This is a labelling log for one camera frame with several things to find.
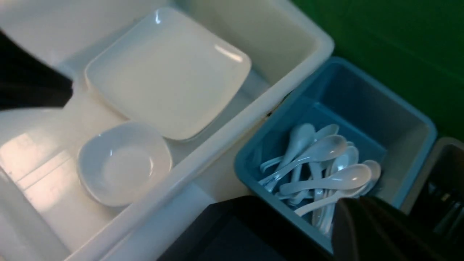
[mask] white bowl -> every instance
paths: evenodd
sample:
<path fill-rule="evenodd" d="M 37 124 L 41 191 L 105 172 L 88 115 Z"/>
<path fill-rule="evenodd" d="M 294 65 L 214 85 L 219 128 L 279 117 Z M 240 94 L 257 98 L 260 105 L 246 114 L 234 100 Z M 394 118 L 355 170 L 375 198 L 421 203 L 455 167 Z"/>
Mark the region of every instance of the white bowl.
<path fill-rule="evenodd" d="M 163 137 L 151 126 L 126 122 L 93 137 L 77 160 L 81 184 L 101 204 L 126 206 L 172 167 Z"/>
<path fill-rule="evenodd" d="M 250 58 L 170 7 L 142 19 L 91 61 L 89 86 L 128 118 L 188 140 L 232 100 Z"/>

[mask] white surface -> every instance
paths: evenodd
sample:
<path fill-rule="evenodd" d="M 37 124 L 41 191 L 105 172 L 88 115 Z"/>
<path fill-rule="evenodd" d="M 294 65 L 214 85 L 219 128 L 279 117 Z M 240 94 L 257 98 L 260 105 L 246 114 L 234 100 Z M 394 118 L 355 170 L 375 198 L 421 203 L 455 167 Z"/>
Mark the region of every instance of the white surface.
<path fill-rule="evenodd" d="M 250 72 L 246 54 L 177 10 L 148 15 L 85 69 L 128 118 L 187 140 L 227 106 Z"/>
<path fill-rule="evenodd" d="M 88 92 L 83 69 L 140 17 L 167 2 L 171 3 L 166 0 L 0 2 L 0 27 L 27 50 L 75 80 L 75 93 L 60 113 L 40 118 L 5 116 L 12 120 L 9 123 L 0 115 L 2 126 L 8 126 L 0 133 L 1 149 L 5 146 L 5 151 L 22 155 L 15 158 L 12 153 L 3 154 L 0 164 L 10 177 L 24 177 L 24 184 L 12 179 L 74 252 L 68 260 L 103 257 L 259 122 L 334 48 L 330 37 L 286 0 L 177 0 L 175 4 L 194 20 L 247 53 L 254 65 L 240 91 L 211 126 L 191 142 L 169 142 L 176 165 L 162 186 L 152 188 L 144 198 L 119 213 L 120 210 L 93 201 L 78 183 L 79 148 L 92 136 L 127 120 Z M 234 155 L 227 158 L 230 162 L 233 159 Z M 24 167 L 14 164 L 18 161 Z M 213 170 L 216 175 L 206 177 L 208 182 L 200 185 L 203 191 L 209 195 L 221 191 L 241 195 L 229 185 L 232 164 Z M 176 213 L 166 215 L 173 219 Z M 170 231 L 167 229 L 166 238 L 173 236 Z M 137 236 L 130 236 L 118 249 L 135 256 L 138 255 L 135 251 L 124 248 L 131 244 L 132 238 L 137 241 Z M 144 253 L 148 255 L 151 250 L 147 247 Z"/>
<path fill-rule="evenodd" d="M 69 250 L 0 168 L 0 260 L 61 261 Z"/>
<path fill-rule="evenodd" d="M 110 207 L 129 205 L 172 166 L 163 137 L 138 122 L 123 123 L 93 137 L 80 150 L 77 162 L 81 184 Z"/>

